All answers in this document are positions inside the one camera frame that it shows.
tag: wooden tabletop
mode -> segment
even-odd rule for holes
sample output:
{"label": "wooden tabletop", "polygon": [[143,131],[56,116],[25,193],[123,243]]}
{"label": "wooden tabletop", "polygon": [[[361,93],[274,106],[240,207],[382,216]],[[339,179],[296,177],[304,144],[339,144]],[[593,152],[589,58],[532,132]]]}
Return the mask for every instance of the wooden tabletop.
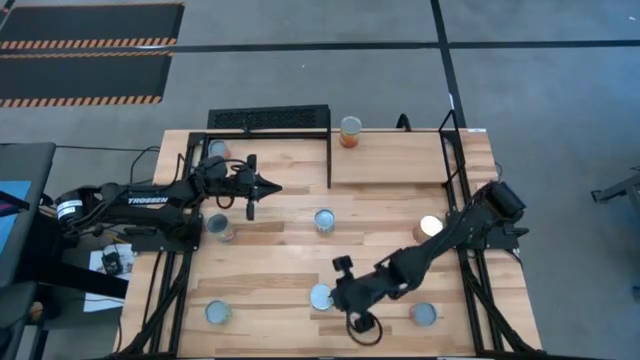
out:
{"label": "wooden tabletop", "polygon": [[[158,184],[173,178],[176,157],[186,150],[189,131],[165,132],[155,175]],[[432,132],[425,132],[428,137]],[[495,176],[488,136],[462,134],[472,191]],[[226,141],[233,158],[258,156],[258,171],[284,190],[256,204],[255,221],[245,219],[246,201],[221,210],[215,199],[203,203],[205,218],[222,212],[236,225],[231,244],[204,233],[193,257],[180,339],[179,356],[436,356],[472,355],[473,343],[462,280],[454,251],[436,259],[420,288],[398,301],[382,300],[371,310],[384,328],[374,347],[354,343],[345,331],[345,315],[335,309],[316,311],[309,290],[316,283],[333,287],[339,276],[331,260],[353,258],[356,276],[400,247],[416,244],[411,229],[424,215],[443,218],[444,190],[433,185],[338,185],[326,187],[326,144],[321,140]],[[442,157],[442,151],[425,156]],[[313,215],[321,208],[336,216],[333,233],[315,231]],[[122,312],[123,343],[140,330],[155,253],[138,256]],[[524,277],[504,251],[487,251],[497,306],[522,338],[540,346]],[[177,273],[177,261],[174,274]],[[153,310],[164,261],[152,296]],[[226,325],[211,325],[204,316],[212,300],[230,304]],[[435,305],[438,319],[421,328],[409,319],[416,302]],[[172,310],[165,318],[161,349],[167,349]],[[485,346],[488,324],[480,310]]]}

